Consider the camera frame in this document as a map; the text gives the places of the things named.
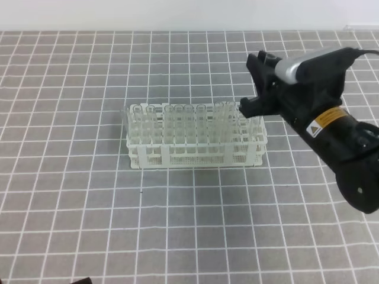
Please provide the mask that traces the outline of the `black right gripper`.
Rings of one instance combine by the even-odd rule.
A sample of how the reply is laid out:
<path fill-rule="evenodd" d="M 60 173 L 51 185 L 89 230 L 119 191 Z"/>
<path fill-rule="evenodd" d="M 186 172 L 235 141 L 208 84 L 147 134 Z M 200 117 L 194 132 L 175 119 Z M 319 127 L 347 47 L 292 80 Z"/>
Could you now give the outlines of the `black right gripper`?
<path fill-rule="evenodd" d="M 356 59 L 360 49 L 355 51 Z M 310 83 L 289 85 L 275 75 L 280 57 L 260 50 L 257 55 L 249 54 L 246 67 L 252 76 L 258 95 L 266 89 L 266 96 L 242 98 L 239 111 L 245 118 L 280 115 L 296 130 L 322 128 L 316 117 L 341 103 L 347 69 L 331 78 Z"/>

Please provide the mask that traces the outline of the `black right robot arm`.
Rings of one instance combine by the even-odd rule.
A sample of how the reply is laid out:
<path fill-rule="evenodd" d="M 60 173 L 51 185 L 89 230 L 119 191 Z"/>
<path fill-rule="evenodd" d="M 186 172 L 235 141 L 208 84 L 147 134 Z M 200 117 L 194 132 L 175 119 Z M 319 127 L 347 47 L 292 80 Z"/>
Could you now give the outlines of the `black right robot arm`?
<path fill-rule="evenodd" d="M 378 127 L 342 108 L 346 71 L 365 54 L 354 47 L 287 58 L 250 54 L 257 95 L 242 98 L 239 109 L 246 118 L 281 116 L 329 166 L 345 200 L 371 214 L 378 209 Z"/>

